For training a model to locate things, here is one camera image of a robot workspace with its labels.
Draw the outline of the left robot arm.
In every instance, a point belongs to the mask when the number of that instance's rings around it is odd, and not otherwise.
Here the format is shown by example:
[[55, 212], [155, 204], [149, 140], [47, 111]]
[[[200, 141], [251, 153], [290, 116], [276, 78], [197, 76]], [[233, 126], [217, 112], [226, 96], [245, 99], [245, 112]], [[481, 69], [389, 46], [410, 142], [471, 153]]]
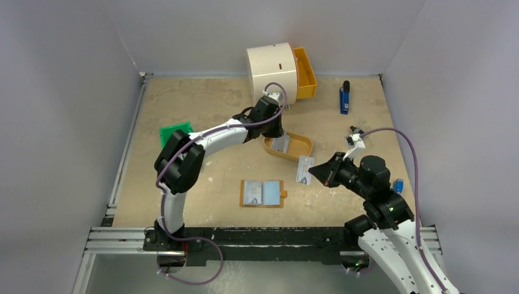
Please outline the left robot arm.
[[186, 238], [184, 205], [187, 192], [195, 185], [204, 160], [230, 146], [255, 140], [260, 136], [283, 136], [284, 97], [279, 92], [266, 94], [256, 105], [242, 110], [227, 122], [201, 132], [175, 131], [168, 139], [154, 168], [156, 186], [162, 192], [160, 215], [155, 222], [159, 243], [169, 251], [176, 250]]

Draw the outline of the yellow leather card holder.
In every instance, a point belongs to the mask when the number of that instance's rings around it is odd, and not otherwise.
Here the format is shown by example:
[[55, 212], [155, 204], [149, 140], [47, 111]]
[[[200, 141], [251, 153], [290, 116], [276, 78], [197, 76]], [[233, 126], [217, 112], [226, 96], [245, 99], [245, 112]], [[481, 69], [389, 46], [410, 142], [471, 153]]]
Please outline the yellow leather card holder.
[[244, 205], [244, 182], [245, 181], [259, 181], [243, 179], [241, 181], [239, 206], [243, 208], [283, 208], [284, 201], [288, 196], [284, 189], [284, 183], [281, 180], [261, 181], [263, 183], [263, 204], [262, 205]]

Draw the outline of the white credit card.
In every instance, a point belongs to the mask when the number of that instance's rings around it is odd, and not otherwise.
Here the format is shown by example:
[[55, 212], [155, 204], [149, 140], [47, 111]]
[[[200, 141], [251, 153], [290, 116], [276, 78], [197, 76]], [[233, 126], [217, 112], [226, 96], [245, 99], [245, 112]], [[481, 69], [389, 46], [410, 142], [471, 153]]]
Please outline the white credit card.
[[308, 156], [299, 156], [296, 181], [300, 184], [311, 185], [312, 175], [309, 169], [314, 166], [314, 158]]
[[260, 205], [262, 203], [262, 183], [260, 181], [244, 182], [244, 205]]

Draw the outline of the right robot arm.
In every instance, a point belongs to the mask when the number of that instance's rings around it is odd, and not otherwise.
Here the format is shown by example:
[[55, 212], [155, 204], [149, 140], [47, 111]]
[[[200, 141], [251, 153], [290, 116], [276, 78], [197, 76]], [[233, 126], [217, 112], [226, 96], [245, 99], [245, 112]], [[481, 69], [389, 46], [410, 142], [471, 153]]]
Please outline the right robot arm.
[[365, 251], [400, 293], [459, 293], [425, 245], [406, 200], [391, 188], [384, 159], [365, 156], [355, 166], [336, 153], [308, 171], [324, 186], [344, 186], [364, 199], [365, 214], [345, 224], [343, 240]]

